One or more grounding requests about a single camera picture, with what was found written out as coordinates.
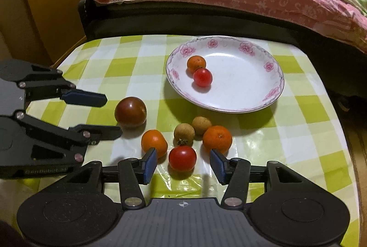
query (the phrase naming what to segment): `white plate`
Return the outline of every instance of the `white plate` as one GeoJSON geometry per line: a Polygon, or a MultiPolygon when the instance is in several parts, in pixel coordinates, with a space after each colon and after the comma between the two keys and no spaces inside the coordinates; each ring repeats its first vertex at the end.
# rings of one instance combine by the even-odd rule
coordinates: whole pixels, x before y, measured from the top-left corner
{"type": "Polygon", "coordinates": [[[166,73],[172,87],[192,103],[225,113],[261,110],[274,103],[284,88],[278,62],[250,41],[209,36],[188,41],[168,57],[166,73]],[[187,71],[187,60],[200,55],[213,75],[208,88],[199,88],[187,71]]]}

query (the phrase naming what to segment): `orange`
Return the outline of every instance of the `orange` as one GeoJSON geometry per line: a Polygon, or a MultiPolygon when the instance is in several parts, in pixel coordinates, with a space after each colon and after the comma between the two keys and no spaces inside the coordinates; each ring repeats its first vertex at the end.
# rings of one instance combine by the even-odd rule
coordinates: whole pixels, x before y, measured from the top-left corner
{"type": "Polygon", "coordinates": [[[199,55],[194,55],[187,60],[187,68],[192,74],[194,74],[195,70],[197,70],[198,68],[205,68],[205,67],[206,67],[206,61],[203,57],[199,55]]]}
{"type": "Polygon", "coordinates": [[[218,149],[226,153],[232,145],[232,134],[223,126],[212,126],[203,135],[203,145],[209,151],[218,149]]]}
{"type": "Polygon", "coordinates": [[[141,137],[141,148],[147,152],[150,148],[155,148],[158,153],[158,158],[164,156],[168,150],[167,141],[158,130],[148,130],[141,137]]]}

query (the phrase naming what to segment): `wooden furniture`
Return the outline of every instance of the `wooden furniture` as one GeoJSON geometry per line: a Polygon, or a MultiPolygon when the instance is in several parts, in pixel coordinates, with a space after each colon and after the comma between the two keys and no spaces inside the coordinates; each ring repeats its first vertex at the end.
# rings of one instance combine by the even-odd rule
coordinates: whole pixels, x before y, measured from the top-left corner
{"type": "Polygon", "coordinates": [[[57,66],[85,41],[80,0],[0,0],[0,60],[57,66]]]}

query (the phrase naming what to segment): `tomato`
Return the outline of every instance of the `tomato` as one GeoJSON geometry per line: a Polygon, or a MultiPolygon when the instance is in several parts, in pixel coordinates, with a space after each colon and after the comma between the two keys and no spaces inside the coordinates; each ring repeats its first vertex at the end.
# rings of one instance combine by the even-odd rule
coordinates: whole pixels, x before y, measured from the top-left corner
{"type": "Polygon", "coordinates": [[[191,171],[196,163],[196,152],[190,146],[177,146],[170,151],[168,162],[178,172],[191,171]]]}
{"type": "Polygon", "coordinates": [[[213,81],[211,72],[206,68],[199,68],[194,72],[194,82],[202,88],[208,87],[213,81]]]}

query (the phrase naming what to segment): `green checkered tablecloth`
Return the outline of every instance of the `green checkered tablecloth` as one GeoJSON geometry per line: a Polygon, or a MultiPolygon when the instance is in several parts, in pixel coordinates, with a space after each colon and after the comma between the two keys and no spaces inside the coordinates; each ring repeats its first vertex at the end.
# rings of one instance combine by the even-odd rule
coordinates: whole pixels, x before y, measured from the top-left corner
{"type": "MultiPolygon", "coordinates": [[[[126,157],[141,157],[140,139],[145,130],[158,129],[173,147],[173,130],[203,115],[231,130],[234,140],[228,158],[241,157],[253,165],[278,160],[341,198],[349,208],[351,224],[344,247],[359,242],[359,201],[352,161],[335,110],[314,67],[298,48],[250,39],[280,63],[285,88],[276,103],[254,113],[233,115],[201,109],[181,98],[166,80],[169,54],[189,36],[148,35],[100,39],[78,47],[61,64],[65,79],[87,91],[102,92],[108,102],[103,108],[66,105],[58,99],[31,104],[28,114],[63,128],[79,123],[116,125],[114,109],[126,96],[141,98],[148,109],[146,126],[125,132],[111,142],[88,148],[85,162],[100,160],[116,165],[126,157]]],[[[201,142],[193,146],[198,161],[191,177],[170,174],[168,160],[161,162],[152,182],[142,190],[149,197],[197,198],[215,196],[225,187],[212,171],[201,142]]],[[[55,178],[0,182],[0,218],[16,227],[15,213],[25,198],[55,178]]],[[[263,184],[250,184],[248,201],[263,191],[263,184]]],[[[117,184],[107,184],[105,193],[119,201],[117,184]]]]}

